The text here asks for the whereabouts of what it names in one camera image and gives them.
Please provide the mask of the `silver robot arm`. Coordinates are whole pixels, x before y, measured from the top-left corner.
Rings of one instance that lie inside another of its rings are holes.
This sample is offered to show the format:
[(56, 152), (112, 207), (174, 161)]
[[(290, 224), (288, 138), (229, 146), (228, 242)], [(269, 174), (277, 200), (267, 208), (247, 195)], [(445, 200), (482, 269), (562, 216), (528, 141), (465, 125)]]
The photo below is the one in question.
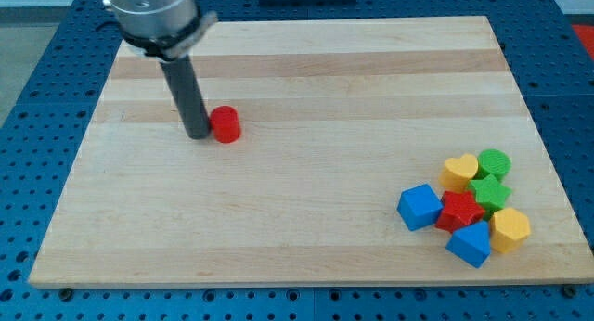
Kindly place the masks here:
[(185, 57), (218, 21), (197, 0), (103, 0), (118, 21), (123, 39), (137, 53), (162, 62)]

